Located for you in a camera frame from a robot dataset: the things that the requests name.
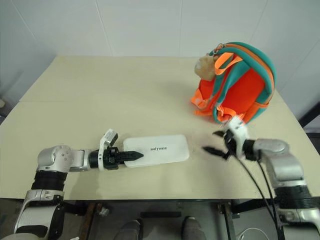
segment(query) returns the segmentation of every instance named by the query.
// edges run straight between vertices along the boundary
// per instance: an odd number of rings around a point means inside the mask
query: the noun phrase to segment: floor
[[[13,231],[21,202],[0,199],[0,239]],[[227,240],[224,216],[217,204],[207,201],[166,201],[166,202],[108,202],[104,204],[110,213],[107,216],[95,214],[89,240],[112,240],[117,231],[127,221],[137,219],[141,212],[181,212],[176,218],[144,218],[144,240],[180,240],[181,223],[185,216],[194,216],[200,222],[207,240]],[[83,217],[66,213],[60,240],[70,240],[79,236]],[[233,220],[235,232],[246,228],[260,228],[270,240],[276,239],[273,222],[265,209],[242,213]],[[255,230],[245,234],[243,240],[263,240],[264,236]]]

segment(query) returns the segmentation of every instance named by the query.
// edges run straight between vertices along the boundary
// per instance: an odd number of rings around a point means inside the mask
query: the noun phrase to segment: white tiled wall
[[[0,0],[0,96],[15,105],[55,55],[202,56],[241,41],[275,63],[299,118],[319,101],[318,0]]]

